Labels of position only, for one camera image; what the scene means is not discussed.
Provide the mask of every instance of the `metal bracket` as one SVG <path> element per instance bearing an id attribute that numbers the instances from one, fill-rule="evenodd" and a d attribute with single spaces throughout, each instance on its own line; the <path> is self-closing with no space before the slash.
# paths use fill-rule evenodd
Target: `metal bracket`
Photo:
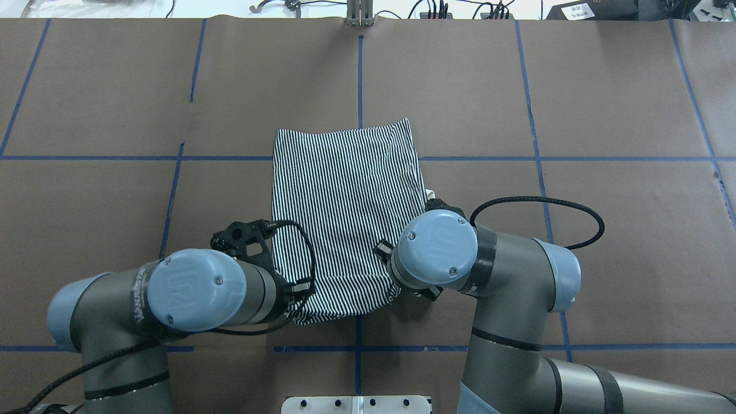
<path id="1" fill-rule="evenodd" d="M 373 0 L 347 0 L 348 26 L 373 26 Z"/>
<path id="2" fill-rule="evenodd" d="M 431 414 L 432 398 L 424 396 L 290 397 L 281 414 Z"/>

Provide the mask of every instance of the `white sticker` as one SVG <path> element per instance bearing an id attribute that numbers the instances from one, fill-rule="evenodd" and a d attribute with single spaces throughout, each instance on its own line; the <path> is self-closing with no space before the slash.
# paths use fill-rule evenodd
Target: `white sticker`
<path id="1" fill-rule="evenodd" d="M 584 18 L 595 17 L 588 3 L 563 7 L 561 10 L 568 20 L 583 20 Z"/>

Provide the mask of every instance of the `striped cloth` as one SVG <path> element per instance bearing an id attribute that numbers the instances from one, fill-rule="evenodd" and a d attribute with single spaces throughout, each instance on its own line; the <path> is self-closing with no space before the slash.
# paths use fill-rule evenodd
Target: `striped cloth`
<path id="1" fill-rule="evenodd" d="M 317 291 L 294 322 L 390 304 L 400 290 L 372 249 L 381 239 L 397 242 L 426 201 L 408 120 L 323 134 L 279 130 L 273 166 L 274 220 L 301 224 L 317 256 Z M 295 229 L 276 233 L 273 252 L 287 281 L 308 277 L 309 255 Z"/>

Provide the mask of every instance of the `cable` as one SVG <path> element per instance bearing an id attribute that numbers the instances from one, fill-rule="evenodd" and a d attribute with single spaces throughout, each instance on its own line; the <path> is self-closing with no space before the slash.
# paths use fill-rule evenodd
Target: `cable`
<path id="1" fill-rule="evenodd" d="M 331 4 L 345 4 L 344 1 L 332 1 L 332 0 L 312 0 L 312 1 L 300 1 L 301 4 L 312 4 L 312 3 L 331 3 Z"/>
<path id="2" fill-rule="evenodd" d="M 687 10 L 687 0 L 682 3 L 682 17 L 680 20 L 685 20 L 685 10 Z"/>
<path id="3" fill-rule="evenodd" d="M 28 404 L 26 404 L 24 408 L 19 408 L 17 410 L 8 411 L 7 413 L 4 413 L 4 414 L 14 414 L 14 413 L 29 414 L 31 410 L 33 410 L 37 405 L 39 405 L 41 401 L 44 398 L 46 398 L 46 396 L 49 395 L 53 390 L 55 390 L 57 387 L 67 382 L 68 380 L 73 379 L 75 376 L 79 376 L 80 374 L 85 373 L 89 371 L 90 369 L 97 368 L 100 365 L 105 364 L 106 362 L 112 361 L 113 359 L 118 359 L 120 357 L 125 357 L 126 355 L 134 354 L 136 352 L 141 352 L 147 349 L 155 348 L 156 346 L 159 346 L 159 345 L 160 345 L 160 342 L 158 342 L 157 340 L 150 340 L 150 341 L 142 342 L 134 346 L 129 346 L 128 348 L 119 349 L 111 354 L 105 355 L 104 357 L 100 359 L 89 362 L 88 364 L 84 364 L 81 367 L 75 369 L 74 371 L 71 371 L 71 372 L 68 372 L 62 375 L 56 381 L 47 385 L 46 388 L 44 388 L 40 393 L 38 393 L 38 395 L 33 397 L 33 399 Z"/>
<path id="4" fill-rule="evenodd" d="M 169 18 L 169 16 L 174 12 L 174 6 L 176 6 L 176 5 L 177 5 L 177 0 L 171 0 L 171 9 L 166 14 L 166 17 L 165 18 Z"/>
<path id="5" fill-rule="evenodd" d="M 414 14 L 414 11 L 417 9 L 417 6 L 419 6 L 419 3 L 421 3 L 422 1 L 424 0 L 417 0 L 417 2 L 414 3 L 414 6 L 411 8 L 411 12 L 409 12 L 409 17 L 407 18 L 411 18 L 411 15 Z"/>
<path id="6" fill-rule="evenodd" d="M 478 6 L 477 9 L 475 9 L 475 13 L 473 13 L 473 18 L 470 19 L 470 20 L 475 20 L 475 17 L 478 15 L 478 12 L 481 11 L 481 7 L 486 6 L 486 5 L 490 6 L 491 7 L 491 12 L 493 12 L 493 4 L 490 4 L 488 1 L 486 1 L 484 3 L 481 3 L 481 5 Z"/>
<path id="7" fill-rule="evenodd" d="M 401 17 L 398 14 L 392 12 L 391 10 L 381 10 L 380 12 L 376 13 L 375 15 L 380 15 L 381 13 L 390 13 L 392 15 L 395 15 L 398 19 L 401 19 Z"/>
<path id="8" fill-rule="evenodd" d="M 567 200 L 560 200 L 557 198 L 550 198 L 550 197 L 540 197 L 537 195 L 522 195 L 522 196 L 516 196 L 516 197 L 503 197 L 503 198 L 496 198 L 494 200 L 486 201 L 485 203 L 479 205 L 474 212 L 470 215 L 470 219 L 468 220 L 470 224 L 475 227 L 475 218 L 478 216 L 478 214 L 481 213 L 481 211 L 485 210 L 486 208 L 493 206 L 495 204 L 501 204 L 501 203 L 520 203 L 525 201 L 532 201 L 537 203 L 550 203 L 550 204 L 557 204 L 558 206 L 565 206 L 574 208 L 575 210 L 580 210 L 585 213 L 588 213 L 595 221 L 598 223 L 598 232 L 595 234 L 595 236 L 591 237 L 590 239 L 578 243 L 576 245 L 570 245 L 565 246 L 565 248 L 570 250 L 575 250 L 579 248 L 584 248 L 586 246 L 590 246 L 591 244 L 598 241 L 598 239 L 603 236 L 604 231 L 606 230 L 606 224 L 603 222 L 603 219 L 601 216 L 593 211 L 592 208 L 583 206 L 582 204 L 573 203 L 572 201 Z"/>
<path id="9" fill-rule="evenodd" d="M 309 289 L 312 290 L 312 292 L 314 293 L 314 287 L 316 286 L 317 258 L 314 252 L 314 245 L 312 245 L 312 242 L 309 239 L 309 236 L 307 236 L 307 232 L 304 231 L 304 228 L 302 228 L 302 226 L 299 225 L 299 223 L 293 220 L 275 220 L 274 222 L 277 223 L 276 228 L 282 228 L 287 225 L 294 226 L 297 228 L 299 233 L 302 235 L 302 238 L 304 239 L 304 244 L 307 246 L 307 250 L 309 250 L 309 260 L 310 260 Z M 302 303 L 299 305 L 297 310 L 289 314 L 289 316 L 287 316 L 286 319 L 282 320 L 276 325 L 270 326 L 269 328 L 261 329 L 260 331 L 233 331 L 231 329 L 217 328 L 217 329 L 210 329 L 207 332 L 213 332 L 215 334 L 235 335 L 235 336 L 241 336 L 241 337 L 254 337 L 257 335 L 270 334 L 271 332 L 277 331 L 278 329 L 281 329 L 284 326 L 288 325 L 289 322 L 292 322 L 297 317 L 297 315 L 302 312 L 302 310 L 304 309 L 304 306 L 306 306 L 307 301 L 313 295 L 313 293 L 306 295 L 302 299 Z"/>

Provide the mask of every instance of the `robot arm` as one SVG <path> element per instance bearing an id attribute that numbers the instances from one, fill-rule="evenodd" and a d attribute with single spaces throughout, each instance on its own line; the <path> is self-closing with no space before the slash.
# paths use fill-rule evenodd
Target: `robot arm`
<path id="1" fill-rule="evenodd" d="M 580 289 L 578 260 L 566 248 L 435 209 L 406 227 L 387 264 L 402 287 L 478 299 L 458 414 L 736 413 L 717 393 L 544 358 L 547 314 L 568 309 Z"/>
<path id="2" fill-rule="evenodd" d="M 273 269 L 265 239 L 287 224 L 293 222 L 235 222 L 213 236 L 216 250 L 179 250 L 62 288 L 49 307 L 49 331 L 61 348 L 81 351 L 85 364 L 155 344 L 84 373 L 86 413 L 172 414 L 166 341 L 267 323 L 313 292 L 310 279 L 287 284 Z M 248 256 L 246 246 L 254 243 L 263 252 Z"/>

